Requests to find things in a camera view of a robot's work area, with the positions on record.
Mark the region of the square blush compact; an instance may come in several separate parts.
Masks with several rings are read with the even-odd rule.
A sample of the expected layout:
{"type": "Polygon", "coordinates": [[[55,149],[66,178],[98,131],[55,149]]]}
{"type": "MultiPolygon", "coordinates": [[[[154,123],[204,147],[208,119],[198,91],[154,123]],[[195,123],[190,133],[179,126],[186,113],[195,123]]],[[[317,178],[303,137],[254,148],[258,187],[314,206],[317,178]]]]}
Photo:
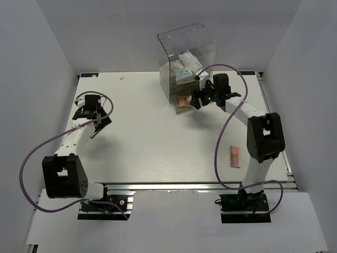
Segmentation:
{"type": "Polygon", "coordinates": [[[191,96],[179,96],[178,97],[178,106],[179,108],[190,107],[191,96]]]}

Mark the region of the white wipes pack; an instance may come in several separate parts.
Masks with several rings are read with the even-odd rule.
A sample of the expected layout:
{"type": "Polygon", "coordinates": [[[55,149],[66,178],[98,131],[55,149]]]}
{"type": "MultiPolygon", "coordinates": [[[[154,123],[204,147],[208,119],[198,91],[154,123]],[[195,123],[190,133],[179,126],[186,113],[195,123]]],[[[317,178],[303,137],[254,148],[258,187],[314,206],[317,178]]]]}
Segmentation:
{"type": "Polygon", "coordinates": [[[179,59],[183,62],[183,64],[190,69],[194,74],[197,74],[199,71],[203,69],[202,64],[194,56],[189,50],[185,51],[182,54],[179,54],[179,59]]]}
{"type": "Polygon", "coordinates": [[[178,85],[193,81],[193,72],[181,60],[171,62],[171,69],[175,74],[175,80],[178,85]]]}

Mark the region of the clear acrylic drawer organizer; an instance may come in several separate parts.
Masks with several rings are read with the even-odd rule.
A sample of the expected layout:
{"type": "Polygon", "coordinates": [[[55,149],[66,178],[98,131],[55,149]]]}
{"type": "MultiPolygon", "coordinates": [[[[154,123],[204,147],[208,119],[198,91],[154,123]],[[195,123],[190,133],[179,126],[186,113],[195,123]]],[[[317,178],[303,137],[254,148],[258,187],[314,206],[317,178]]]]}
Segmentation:
{"type": "Polygon", "coordinates": [[[202,69],[215,63],[216,39],[208,29],[195,23],[157,34],[160,86],[176,113],[192,108],[191,91],[199,87],[195,76],[208,78],[211,70],[202,69]]]}

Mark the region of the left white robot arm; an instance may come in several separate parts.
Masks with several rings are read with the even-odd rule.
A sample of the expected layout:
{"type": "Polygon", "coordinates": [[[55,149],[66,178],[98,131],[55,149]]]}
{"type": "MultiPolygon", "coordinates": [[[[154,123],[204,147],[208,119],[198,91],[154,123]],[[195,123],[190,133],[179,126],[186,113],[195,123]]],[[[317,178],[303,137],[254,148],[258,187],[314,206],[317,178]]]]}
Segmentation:
{"type": "Polygon", "coordinates": [[[101,183],[89,181],[81,156],[90,138],[112,121],[101,105],[99,94],[77,98],[78,109],[72,117],[71,131],[59,149],[42,161],[46,192],[49,198],[78,198],[93,200],[99,210],[111,205],[111,197],[104,193],[101,183]]]}

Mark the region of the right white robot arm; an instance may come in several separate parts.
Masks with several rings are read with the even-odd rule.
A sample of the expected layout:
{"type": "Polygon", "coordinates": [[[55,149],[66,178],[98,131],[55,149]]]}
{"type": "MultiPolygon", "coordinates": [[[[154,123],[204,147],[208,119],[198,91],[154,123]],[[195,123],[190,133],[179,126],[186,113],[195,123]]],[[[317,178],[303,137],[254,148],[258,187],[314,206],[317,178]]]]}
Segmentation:
{"type": "Polygon", "coordinates": [[[191,92],[190,105],[197,110],[215,103],[230,118],[236,117],[246,126],[246,147],[250,155],[246,175],[238,188],[238,205],[252,209],[262,198],[270,166],[285,149],[281,118],[277,113],[266,113],[246,102],[245,97],[232,92],[227,74],[195,77],[199,87],[191,92]]]}

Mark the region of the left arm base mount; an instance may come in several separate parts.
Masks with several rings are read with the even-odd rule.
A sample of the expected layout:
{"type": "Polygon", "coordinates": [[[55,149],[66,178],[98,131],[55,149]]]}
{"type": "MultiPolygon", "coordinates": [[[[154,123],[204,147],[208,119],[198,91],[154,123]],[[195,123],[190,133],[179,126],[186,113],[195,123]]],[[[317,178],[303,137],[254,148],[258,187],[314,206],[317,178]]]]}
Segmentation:
{"type": "Polygon", "coordinates": [[[83,203],[80,205],[78,220],[126,221],[131,215],[131,204],[128,195],[107,195],[102,201],[108,203],[83,203]]]}

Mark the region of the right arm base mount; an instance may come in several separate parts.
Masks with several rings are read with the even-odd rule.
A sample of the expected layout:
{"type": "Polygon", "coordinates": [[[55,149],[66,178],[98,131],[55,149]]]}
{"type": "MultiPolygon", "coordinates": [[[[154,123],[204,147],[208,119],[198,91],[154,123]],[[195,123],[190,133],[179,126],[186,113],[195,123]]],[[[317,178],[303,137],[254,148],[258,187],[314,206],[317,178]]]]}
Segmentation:
{"type": "Polygon", "coordinates": [[[269,203],[263,194],[260,200],[243,203],[237,194],[222,194],[214,201],[220,206],[222,224],[271,223],[269,203]]]}

